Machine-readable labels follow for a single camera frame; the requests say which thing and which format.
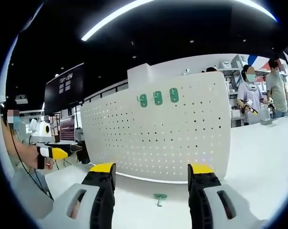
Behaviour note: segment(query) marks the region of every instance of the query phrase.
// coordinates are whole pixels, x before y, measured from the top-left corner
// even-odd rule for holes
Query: person
[[[208,67],[208,68],[206,69],[206,73],[208,73],[208,72],[217,72],[217,69],[214,68],[214,67]]]
[[[20,121],[18,116],[10,116],[11,114],[16,114],[16,101],[8,99],[4,104],[3,118],[1,119],[2,134],[4,138],[4,143],[7,149],[7,152],[10,156],[21,160],[29,167],[38,168],[38,158],[39,153],[37,146],[35,145],[25,145],[21,143],[16,135],[14,126]],[[53,169],[53,160],[51,158],[44,158],[44,168]]]
[[[288,112],[288,92],[283,76],[280,74],[278,62],[275,59],[268,61],[271,72],[266,76],[267,97],[273,99],[275,111],[273,118],[280,118]]]
[[[260,105],[270,104],[268,102],[259,87],[255,84],[255,70],[252,66],[246,64],[241,72],[242,82],[238,87],[237,104],[244,110],[246,121],[244,125],[249,124],[249,118],[247,113],[250,111],[250,107],[256,111],[260,110]]]

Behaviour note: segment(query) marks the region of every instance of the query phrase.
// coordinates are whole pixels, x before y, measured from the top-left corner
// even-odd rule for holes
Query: ceiling light
[[[277,19],[272,15],[272,13],[270,13],[264,7],[261,7],[260,5],[256,4],[255,2],[252,2],[251,0],[235,0],[235,1],[238,1],[240,3],[247,5],[247,6],[255,8],[255,9],[261,11],[262,13],[266,14],[267,16],[271,17],[273,20],[275,20],[277,22]]]
[[[88,40],[93,34],[95,34],[99,29],[101,29],[104,25],[111,22],[116,17],[120,16],[123,13],[126,13],[129,10],[132,10],[133,8],[136,8],[138,6],[141,6],[145,3],[149,3],[154,0],[136,0],[134,2],[131,2],[121,8],[119,8],[117,11],[113,12],[112,14],[105,17],[103,20],[101,20],[99,23],[93,26],[92,29],[90,29],[83,37],[82,40],[85,42]]]

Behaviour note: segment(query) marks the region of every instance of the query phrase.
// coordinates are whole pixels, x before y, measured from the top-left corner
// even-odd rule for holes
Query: gray t-shirt
[[[266,77],[267,91],[271,91],[271,97],[277,111],[287,112],[287,102],[285,95],[285,82],[281,74],[269,73]]]

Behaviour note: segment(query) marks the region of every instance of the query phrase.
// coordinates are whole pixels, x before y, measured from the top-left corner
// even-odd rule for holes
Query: black hair
[[[217,72],[217,69],[214,68],[214,67],[208,67],[208,68],[206,69],[206,72],[207,72],[207,73],[208,73],[208,72]]]
[[[9,97],[3,103],[3,106],[0,105],[0,113],[3,114],[4,124],[7,125],[7,111],[8,110],[18,110],[17,102],[16,102],[16,100]]]
[[[269,67],[270,67],[270,68],[276,68],[276,67],[278,67],[278,62],[277,62],[276,59],[270,59],[270,60],[268,61],[268,64],[269,64]]]
[[[251,67],[251,65],[246,64],[241,71],[241,76],[243,77],[244,81],[246,81],[246,72],[248,71],[249,67]]]

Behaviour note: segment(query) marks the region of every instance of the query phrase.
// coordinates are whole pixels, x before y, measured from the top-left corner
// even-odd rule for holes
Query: woman
[[[252,66],[246,64],[241,72],[243,80],[238,88],[237,94],[237,104],[244,111],[246,120],[244,125],[249,125],[249,115],[250,108],[256,111],[260,110],[260,104],[269,104],[269,102],[264,99],[262,92],[255,83],[255,70]]]

